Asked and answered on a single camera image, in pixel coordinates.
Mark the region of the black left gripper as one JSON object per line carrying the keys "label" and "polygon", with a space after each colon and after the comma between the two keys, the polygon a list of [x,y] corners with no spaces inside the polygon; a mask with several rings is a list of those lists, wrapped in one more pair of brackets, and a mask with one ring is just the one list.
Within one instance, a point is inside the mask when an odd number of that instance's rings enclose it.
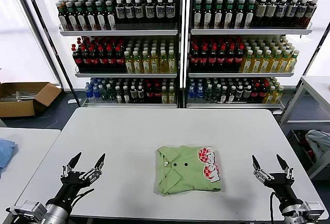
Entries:
{"label": "black left gripper", "polygon": [[81,152],[75,155],[70,161],[62,166],[61,182],[62,186],[56,193],[55,197],[49,199],[46,203],[59,207],[72,207],[74,199],[76,199],[79,191],[89,187],[89,183],[95,182],[102,174],[105,153],[97,160],[95,166],[88,172],[74,171],[81,156]]}

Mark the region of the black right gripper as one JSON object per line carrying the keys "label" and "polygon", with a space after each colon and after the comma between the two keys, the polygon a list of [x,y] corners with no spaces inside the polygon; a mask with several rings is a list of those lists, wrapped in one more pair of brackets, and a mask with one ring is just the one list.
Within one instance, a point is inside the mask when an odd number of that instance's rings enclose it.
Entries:
{"label": "black right gripper", "polygon": [[284,209],[291,205],[302,204],[302,200],[297,198],[291,186],[294,183],[292,176],[293,168],[289,167],[287,162],[279,155],[276,155],[278,163],[284,173],[267,173],[263,169],[254,155],[253,160],[253,175],[265,186],[274,190],[280,204],[279,208]]}

